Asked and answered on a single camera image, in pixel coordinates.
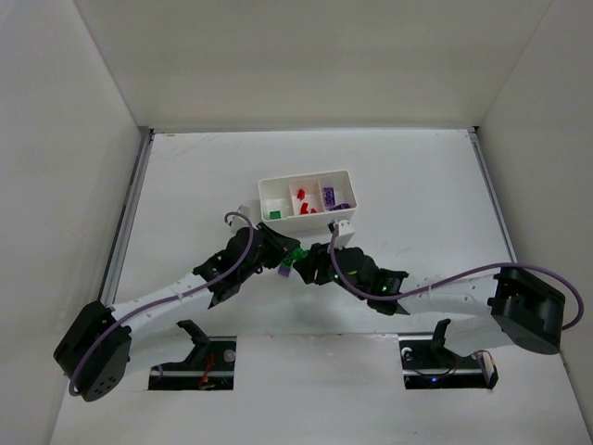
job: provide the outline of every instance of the white floor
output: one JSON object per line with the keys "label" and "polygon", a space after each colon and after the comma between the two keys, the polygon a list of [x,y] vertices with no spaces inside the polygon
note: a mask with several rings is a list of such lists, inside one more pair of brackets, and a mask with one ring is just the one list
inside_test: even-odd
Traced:
{"label": "white floor", "polygon": [[[380,266],[444,276],[509,259],[465,131],[162,134],[118,301],[222,249],[222,215],[256,200],[259,179],[341,169],[360,206],[350,245]],[[306,248],[329,236],[299,238]],[[432,331],[443,317],[385,317],[337,286],[267,271],[196,319],[239,336],[234,391],[148,393],[146,370],[94,403],[67,396],[52,443],[590,443],[559,356],[500,348],[492,392],[408,391],[396,339],[360,335]]]}

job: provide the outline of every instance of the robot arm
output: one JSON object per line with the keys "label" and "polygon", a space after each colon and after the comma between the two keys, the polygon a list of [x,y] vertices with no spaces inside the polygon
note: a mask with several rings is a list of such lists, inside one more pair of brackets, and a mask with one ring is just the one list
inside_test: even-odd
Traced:
{"label": "robot arm", "polygon": [[350,222],[330,224],[330,230],[332,243],[313,245],[294,264],[306,284],[335,282],[385,315],[467,315],[441,321],[433,337],[435,349],[460,357],[511,344],[541,354],[560,350],[564,295],[525,269],[500,263],[505,267],[498,267],[494,277],[418,280],[403,271],[380,269],[360,248],[344,248],[354,234]]}
{"label": "robot arm", "polygon": [[[305,284],[337,283],[386,315],[468,315],[437,325],[435,354],[444,350],[465,357],[509,344],[544,354],[558,352],[564,295],[527,271],[502,268],[494,279],[467,278],[438,288],[435,283],[432,289],[426,285],[431,280],[380,269],[360,248],[346,248],[354,234],[350,222],[330,224],[330,230],[332,243],[314,244],[294,264]],[[249,224],[237,231],[225,250],[170,286],[109,308],[98,301],[89,303],[54,352],[70,378],[70,393],[95,401],[139,369],[164,362],[200,362],[209,340],[192,318],[235,295],[254,273],[278,267],[299,246],[298,240],[263,223],[257,229]]]}

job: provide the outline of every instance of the cable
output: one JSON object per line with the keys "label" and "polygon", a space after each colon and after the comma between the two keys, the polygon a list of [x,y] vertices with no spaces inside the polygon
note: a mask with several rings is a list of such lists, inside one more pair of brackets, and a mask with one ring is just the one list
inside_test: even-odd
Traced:
{"label": "cable", "polygon": [[202,379],[198,385],[200,389],[208,381],[208,373],[210,372],[210,369],[212,369],[212,366],[214,366],[214,352],[211,352],[206,359],[206,369],[204,369],[204,374],[202,374]]}
{"label": "cable", "polygon": [[445,374],[445,375],[439,377],[437,380],[440,381],[440,380],[443,380],[445,378],[449,378],[449,377],[454,376],[455,373],[457,373],[457,370],[458,369],[460,369],[460,364],[459,364],[459,362],[455,362],[455,367],[453,368],[453,371],[451,373],[449,373],[449,374]]}
{"label": "cable", "polygon": [[[249,218],[247,218],[244,214],[239,213],[237,211],[230,211],[229,213],[227,213],[226,215],[224,215],[224,222],[225,223],[228,223],[228,220],[229,220],[229,217],[230,216],[239,217],[239,218],[241,218],[242,220],[244,220],[247,223],[247,226],[249,228],[249,239],[247,240],[247,245],[245,247],[245,250],[243,251],[243,253],[239,257],[239,259],[236,261],[236,263],[233,264],[227,271],[221,273],[216,278],[208,281],[207,283],[204,283],[203,285],[200,285],[200,286],[195,287],[193,289],[190,289],[190,290],[188,290],[186,292],[183,292],[182,293],[182,296],[183,297],[188,297],[188,296],[190,296],[192,294],[195,294],[195,292],[199,292],[202,289],[205,289],[207,287],[210,287],[212,285],[215,285],[215,284],[219,283],[219,281],[223,280],[224,278],[226,278],[227,276],[229,276],[231,273],[233,273],[241,265],[241,263],[244,261],[244,259],[246,258],[247,254],[249,253],[249,250],[251,249],[251,245],[253,244],[253,238],[254,238],[254,235],[255,235],[255,229],[253,227],[253,223],[251,223],[251,221],[249,220]],[[97,340],[95,340],[95,343],[93,343],[93,345],[91,345],[91,347],[84,353],[84,355],[82,356],[81,360],[78,362],[78,365],[76,366],[76,369],[74,369],[74,372],[72,373],[72,377],[70,378],[70,383],[69,383],[69,386],[68,386],[68,392],[70,393],[70,396],[74,396],[74,397],[80,396],[80,393],[76,389],[76,382],[78,382],[78,379],[81,376],[82,369],[84,369],[84,366],[87,364],[87,362],[89,361],[89,359],[91,358],[91,356],[93,355],[93,353],[96,351],[96,349],[99,347],[99,345],[103,342],[103,340],[105,340],[107,337],[109,337],[109,335],[113,331],[115,331],[118,327],[120,327],[122,324],[124,324],[125,322],[127,322],[131,318],[135,317],[139,313],[144,312],[144,311],[146,311],[148,309],[154,308],[155,306],[159,306],[161,304],[169,303],[170,301],[174,301],[176,299],[179,299],[179,296],[173,295],[171,297],[165,297],[164,299],[157,299],[157,300],[152,301],[150,303],[146,303],[144,306],[140,306],[139,308],[134,309],[133,311],[126,313],[117,322],[115,322],[110,327],[108,327],[105,330],[105,332],[103,334],[101,334],[97,338]]]}
{"label": "cable", "polygon": [[404,292],[403,294],[398,295],[386,295],[386,296],[378,296],[373,294],[367,294],[362,290],[358,289],[354,285],[352,285],[344,275],[344,273],[340,270],[340,266],[337,264],[337,259],[335,258],[335,239],[337,238],[337,228],[332,233],[332,240],[330,241],[330,246],[328,248],[330,258],[332,260],[332,265],[334,266],[335,273],[340,277],[344,286],[354,295],[358,297],[362,297],[364,299],[374,299],[378,301],[396,301],[398,299],[404,299],[405,297],[410,297],[416,294],[422,294],[430,289],[435,289],[437,287],[441,287],[444,285],[448,285],[454,281],[460,280],[461,278],[465,278],[466,276],[474,275],[476,273],[489,271],[491,269],[498,269],[501,267],[515,267],[519,269],[527,269],[530,271],[536,271],[539,273],[543,273],[544,275],[550,276],[554,278],[556,281],[559,281],[573,293],[574,298],[576,299],[576,305],[578,307],[578,311],[576,316],[573,320],[562,327],[562,330],[570,329],[571,327],[575,326],[577,323],[581,321],[583,315],[585,313],[585,302],[581,297],[581,294],[578,292],[576,287],[574,287],[566,278],[563,276],[551,271],[550,269],[546,269],[545,267],[535,266],[534,264],[529,264],[525,262],[494,262],[492,264],[487,264],[486,266],[476,267],[474,269],[470,269],[469,271],[465,271],[462,273],[458,273],[456,275],[450,276],[449,278],[445,278],[443,280],[437,281],[436,283],[432,283],[429,286],[418,287],[417,289],[413,289],[409,292]]}
{"label": "cable", "polygon": [[414,369],[414,368],[410,368],[410,370],[413,371],[414,373],[416,373],[417,375],[421,375],[422,377],[444,377],[445,375],[452,374],[452,372],[454,373],[456,368],[448,368],[447,371],[445,371],[444,373],[440,373],[440,374],[421,373],[420,371],[418,371],[417,369]]}

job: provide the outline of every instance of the green block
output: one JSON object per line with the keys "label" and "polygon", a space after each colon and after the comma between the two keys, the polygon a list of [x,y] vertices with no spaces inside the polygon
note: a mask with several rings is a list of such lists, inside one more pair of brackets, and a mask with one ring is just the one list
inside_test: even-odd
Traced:
{"label": "green block", "polygon": [[307,255],[309,255],[309,252],[306,250],[303,250],[302,248],[296,248],[293,251],[293,257],[295,257],[296,261],[306,258]]}

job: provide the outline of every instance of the screw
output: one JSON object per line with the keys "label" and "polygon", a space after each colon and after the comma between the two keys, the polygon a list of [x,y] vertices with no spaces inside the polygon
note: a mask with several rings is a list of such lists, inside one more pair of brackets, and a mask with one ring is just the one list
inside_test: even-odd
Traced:
{"label": "screw", "polygon": [[234,352],[234,350],[226,350],[223,354],[222,354],[222,358],[227,362],[234,362],[234,358],[236,357],[236,353]]}
{"label": "screw", "polygon": [[404,359],[406,362],[409,362],[411,360],[411,348],[402,348],[401,349],[401,358]]}

